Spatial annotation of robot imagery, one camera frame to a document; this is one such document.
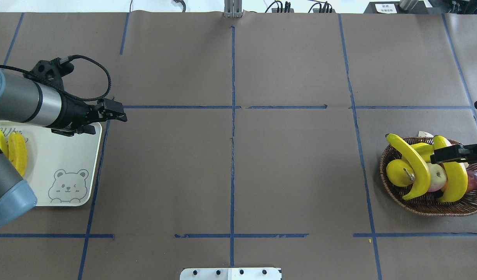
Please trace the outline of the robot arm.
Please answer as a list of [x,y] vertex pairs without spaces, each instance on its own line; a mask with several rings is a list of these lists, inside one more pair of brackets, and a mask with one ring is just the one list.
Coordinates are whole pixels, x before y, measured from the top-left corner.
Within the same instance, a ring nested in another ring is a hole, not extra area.
[[63,92],[73,66],[38,64],[18,76],[0,66],[0,227],[36,206],[75,207],[90,198],[101,122],[128,120],[123,105]]

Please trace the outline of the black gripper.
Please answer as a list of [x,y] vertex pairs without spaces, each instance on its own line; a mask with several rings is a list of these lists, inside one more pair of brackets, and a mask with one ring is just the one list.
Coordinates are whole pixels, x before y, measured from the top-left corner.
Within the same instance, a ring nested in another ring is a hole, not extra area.
[[[91,106],[84,101],[75,100],[64,94],[59,94],[59,97],[61,98],[61,110],[57,119],[52,122],[52,133],[66,137],[79,134],[95,135],[96,129],[89,123],[88,119]],[[123,104],[115,100],[102,98],[97,101],[94,110],[100,114],[98,122],[109,120],[128,121]]]

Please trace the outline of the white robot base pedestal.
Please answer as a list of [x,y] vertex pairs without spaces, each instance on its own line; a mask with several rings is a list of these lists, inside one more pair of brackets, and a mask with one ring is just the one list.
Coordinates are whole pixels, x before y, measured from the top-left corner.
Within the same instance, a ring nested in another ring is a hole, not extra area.
[[180,273],[180,280],[282,280],[280,268],[188,268]]

